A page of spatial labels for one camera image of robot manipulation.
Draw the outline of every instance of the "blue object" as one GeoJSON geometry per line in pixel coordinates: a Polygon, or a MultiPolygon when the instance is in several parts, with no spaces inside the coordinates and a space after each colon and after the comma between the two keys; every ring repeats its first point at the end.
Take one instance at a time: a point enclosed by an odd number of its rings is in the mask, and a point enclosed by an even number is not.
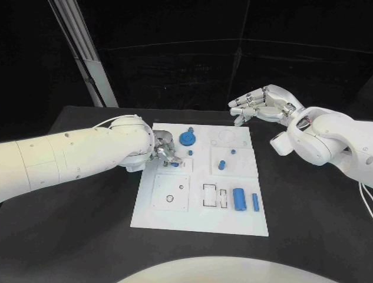
{"type": "Polygon", "coordinates": [[[233,189],[233,201],[235,201],[235,210],[245,211],[246,210],[246,200],[244,198],[244,189],[239,187],[233,189]]]}
{"type": "Polygon", "coordinates": [[[179,142],[183,146],[192,146],[195,144],[196,137],[193,135],[193,128],[190,127],[184,133],[179,136],[179,142]]]}
{"type": "Polygon", "coordinates": [[[254,204],[254,211],[261,211],[261,208],[258,207],[256,193],[252,194],[252,204],[254,204]]]}
{"type": "Polygon", "coordinates": [[[220,163],[219,163],[219,170],[225,169],[225,165],[226,165],[226,162],[222,160],[220,163]]]}

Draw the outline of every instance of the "black tabletop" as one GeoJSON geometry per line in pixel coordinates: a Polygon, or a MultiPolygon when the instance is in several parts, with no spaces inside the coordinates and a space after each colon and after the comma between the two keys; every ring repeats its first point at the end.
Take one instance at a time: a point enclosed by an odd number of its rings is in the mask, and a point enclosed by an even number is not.
{"type": "MultiPolygon", "coordinates": [[[[228,112],[66,107],[51,133],[124,114],[150,126],[233,125],[228,112]]],[[[373,282],[373,221],[357,182],[331,164],[278,156],[268,141],[281,131],[249,121],[269,237],[131,228],[141,172],[117,167],[3,203],[0,282],[111,283],[193,256],[264,259],[339,282],[373,282]]]]}

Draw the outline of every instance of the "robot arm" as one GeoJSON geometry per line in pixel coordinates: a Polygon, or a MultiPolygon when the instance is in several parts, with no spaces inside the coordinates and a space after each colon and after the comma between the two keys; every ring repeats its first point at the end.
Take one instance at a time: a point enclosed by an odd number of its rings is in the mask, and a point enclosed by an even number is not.
{"type": "Polygon", "coordinates": [[[0,144],[0,202],[117,165],[134,172],[153,158],[182,163],[172,134],[154,133],[138,116],[118,117],[108,128],[98,126],[0,144]]]}
{"type": "Polygon", "coordinates": [[[314,165],[334,164],[352,179],[373,188],[373,122],[354,121],[333,110],[304,108],[275,85],[254,90],[229,103],[235,126],[251,117],[287,126],[271,140],[280,155],[292,151],[314,165]]]}

